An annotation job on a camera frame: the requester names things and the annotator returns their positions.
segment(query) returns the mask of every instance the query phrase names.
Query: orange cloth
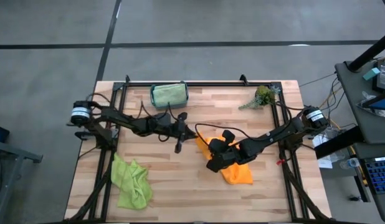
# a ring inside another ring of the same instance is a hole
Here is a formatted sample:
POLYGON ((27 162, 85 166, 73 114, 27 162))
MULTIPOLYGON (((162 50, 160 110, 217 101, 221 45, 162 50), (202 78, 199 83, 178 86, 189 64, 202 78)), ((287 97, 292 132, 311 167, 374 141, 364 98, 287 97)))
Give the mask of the orange cloth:
MULTIPOLYGON (((214 138, 206 138, 205 142, 208 144, 214 138)), ((218 139, 224 141, 224 137, 219 137, 218 139)), ((201 140, 201 138, 196 138, 198 148, 201 149, 202 154, 206 159, 212 159, 211 152, 208 149, 208 146, 201 140)), ((253 184, 254 180, 252 178, 252 173, 250 172, 248 164, 238 165, 236 163, 227 167, 226 169, 221 170, 224 180, 229 184, 253 184)))

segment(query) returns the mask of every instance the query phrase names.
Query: wooden tabletop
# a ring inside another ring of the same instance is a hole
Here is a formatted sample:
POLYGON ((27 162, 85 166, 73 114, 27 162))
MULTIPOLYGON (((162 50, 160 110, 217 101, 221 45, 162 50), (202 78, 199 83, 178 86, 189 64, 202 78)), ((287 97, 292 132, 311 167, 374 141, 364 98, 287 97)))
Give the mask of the wooden tabletop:
MULTIPOLYGON (((281 82, 286 104, 303 107, 298 82, 281 82)), ((95 91, 109 98, 112 85, 113 82, 98 82, 95 91)), ((266 106, 259 110, 238 110, 238 106, 254 97, 255 89, 256 87, 189 87, 188 106, 173 110, 173 113, 176 115, 183 111, 188 112, 187 123, 191 129, 194 129, 194 123, 200 122, 240 128, 250 136, 260 136, 275 127, 271 108, 266 106)), ((94 100, 103 105, 108 104, 99 96, 94 100)), ((151 106, 148 87, 129 87, 123 112, 136 116, 140 100, 143 100, 150 114, 157 113, 151 106)), ((212 127, 199 127, 199 131, 204 137, 220 136, 223 132, 212 127)), ((244 138, 241 133, 233 133, 237 139, 244 138)), ((118 154, 127 162, 135 159, 141 166, 149 169, 148 181, 153 190, 153 198, 144 210, 118 208, 116 204, 119 189, 112 185, 108 222, 290 220, 282 168, 276 165, 277 144, 266 147, 256 160, 249 163, 254 178, 253 185, 229 185, 221 173, 214 173, 206 168, 207 160, 196 146, 195 140, 186 141, 179 154, 174 153, 175 143, 175 139, 161 143, 157 135, 143 138, 132 134, 128 129, 121 129, 118 154)), ((94 141, 85 141, 80 153, 94 146, 94 141)), ((78 161, 65 218, 74 215, 93 190, 99 155, 100 150, 97 149, 78 161)), ((302 147, 297 151, 297 156, 305 190, 319 209, 330 217, 315 152, 302 147)), ((294 198, 300 214, 296 192, 294 198)), ((100 214, 100 210, 101 203, 97 207, 97 214, 100 214)))

